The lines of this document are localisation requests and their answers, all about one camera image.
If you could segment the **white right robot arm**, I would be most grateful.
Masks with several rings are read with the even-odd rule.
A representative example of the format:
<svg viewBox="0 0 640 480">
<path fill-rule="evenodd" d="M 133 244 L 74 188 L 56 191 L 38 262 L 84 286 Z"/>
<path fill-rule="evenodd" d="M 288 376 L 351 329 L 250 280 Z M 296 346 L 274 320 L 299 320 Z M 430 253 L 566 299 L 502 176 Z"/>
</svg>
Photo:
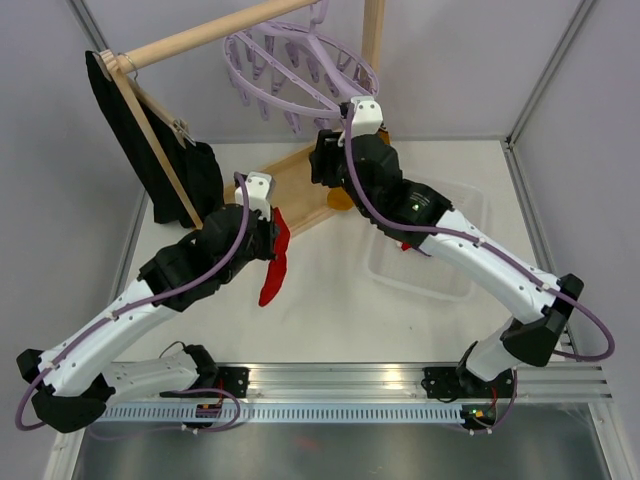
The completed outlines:
<svg viewBox="0 0 640 480">
<path fill-rule="evenodd" d="M 578 277 L 512 258 L 440 192 L 405 178 L 397 151 L 376 135 L 346 141 L 322 130 L 309 162 L 313 183 L 342 188 L 385 236 L 457 268 L 510 312 L 463 354 L 455 369 L 460 390 L 478 395 L 507 370 L 548 364 L 584 287 Z"/>
</svg>

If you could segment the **purple round clip hanger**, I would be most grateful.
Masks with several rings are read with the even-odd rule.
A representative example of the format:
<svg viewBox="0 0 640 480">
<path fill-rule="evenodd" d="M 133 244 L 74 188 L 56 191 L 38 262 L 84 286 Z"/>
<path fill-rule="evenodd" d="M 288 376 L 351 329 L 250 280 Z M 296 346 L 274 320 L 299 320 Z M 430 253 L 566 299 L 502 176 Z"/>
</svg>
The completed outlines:
<svg viewBox="0 0 640 480">
<path fill-rule="evenodd" d="M 371 65 L 347 45 L 323 34 L 327 1 L 310 6 L 306 25 L 267 20 L 227 36 L 227 75 L 243 106 L 255 106 L 262 121 L 277 112 L 294 134 L 305 122 L 328 129 L 353 97 L 376 97 L 379 80 Z"/>
</svg>

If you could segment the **mustard sock brown cuff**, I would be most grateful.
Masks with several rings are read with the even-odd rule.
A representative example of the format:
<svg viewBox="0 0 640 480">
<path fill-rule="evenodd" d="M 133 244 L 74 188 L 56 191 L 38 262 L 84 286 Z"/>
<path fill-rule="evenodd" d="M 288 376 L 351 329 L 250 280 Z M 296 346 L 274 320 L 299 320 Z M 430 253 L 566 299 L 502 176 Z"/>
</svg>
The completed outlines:
<svg viewBox="0 0 640 480">
<path fill-rule="evenodd" d="M 390 135 L 389 135 L 389 131 L 388 129 L 384 126 L 381 125 L 377 131 L 377 135 L 382 139 L 382 141 L 386 144 L 386 145 L 390 145 L 391 144 L 391 139 L 390 139 Z"/>
</svg>

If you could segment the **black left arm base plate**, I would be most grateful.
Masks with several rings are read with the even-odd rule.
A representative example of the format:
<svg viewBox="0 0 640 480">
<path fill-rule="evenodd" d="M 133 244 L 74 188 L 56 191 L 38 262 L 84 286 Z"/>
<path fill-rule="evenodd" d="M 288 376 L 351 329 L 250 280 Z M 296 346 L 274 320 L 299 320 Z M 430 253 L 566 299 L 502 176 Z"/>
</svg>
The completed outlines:
<svg viewBox="0 0 640 480">
<path fill-rule="evenodd" d="M 249 384 L 249 369 L 244 367 L 219 367 L 214 377 L 198 378 L 196 382 L 182 391 L 161 392 L 161 398 L 224 398 L 222 393 L 213 389 L 225 390 L 238 399 L 246 397 Z"/>
</svg>

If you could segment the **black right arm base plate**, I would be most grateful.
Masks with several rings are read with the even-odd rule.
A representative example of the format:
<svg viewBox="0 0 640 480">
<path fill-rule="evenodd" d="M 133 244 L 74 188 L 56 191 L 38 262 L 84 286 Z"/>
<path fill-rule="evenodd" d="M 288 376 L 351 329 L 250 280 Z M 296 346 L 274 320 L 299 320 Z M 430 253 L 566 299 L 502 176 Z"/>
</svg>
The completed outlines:
<svg viewBox="0 0 640 480">
<path fill-rule="evenodd" d="M 430 366 L 422 370 L 421 386 L 429 399 L 453 402 L 461 399 L 510 398 L 515 380 L 511 370 L 500 373 L 494 380 L 481 380 L 466 370 L 453 366 Z"/>
</svg>

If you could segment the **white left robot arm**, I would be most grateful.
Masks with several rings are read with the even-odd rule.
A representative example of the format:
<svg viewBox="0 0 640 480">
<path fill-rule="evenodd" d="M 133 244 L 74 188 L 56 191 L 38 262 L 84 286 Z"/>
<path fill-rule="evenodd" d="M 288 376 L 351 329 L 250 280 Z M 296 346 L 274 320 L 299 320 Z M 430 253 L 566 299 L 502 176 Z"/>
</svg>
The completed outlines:
<svg viewBox="0 0 640 480">
<path fill-rule="evenodd" d="M 119 403 L 146 396 L 237 400 L 202 345 L 171 356 L 121 362 L 119 356 L 155 327 L 214 295 L 254 260 L 269 264 L 258 304 L 270 303 L 286 274 L 290 231 L 279 209 L 268 216 L 237 204 L 210 214 L 202 229 L 160 249 L 129 286 L 93 320 L 49 350 L 26 349 L 16 359 L 29 386 L 15 415 L 22 431 L 48 426 L 84 429 Z M 23 420 L 31 406 L 37 423 Z"/>
</svg>

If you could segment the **mustard yellow sock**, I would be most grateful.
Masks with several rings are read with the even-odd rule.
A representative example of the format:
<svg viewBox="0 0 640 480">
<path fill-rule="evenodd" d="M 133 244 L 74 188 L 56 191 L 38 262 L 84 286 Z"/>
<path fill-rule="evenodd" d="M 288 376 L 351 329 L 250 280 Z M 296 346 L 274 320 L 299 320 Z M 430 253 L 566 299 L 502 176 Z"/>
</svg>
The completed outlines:
<svg viewBox="0 0 640 480">
<path fill-rule="evenodd" d="M 341 187 L 331 188 L 326 197 L 327 205 L 336 211 L 348 211 L 354 203 L 348 193 Z"/>
</svg>

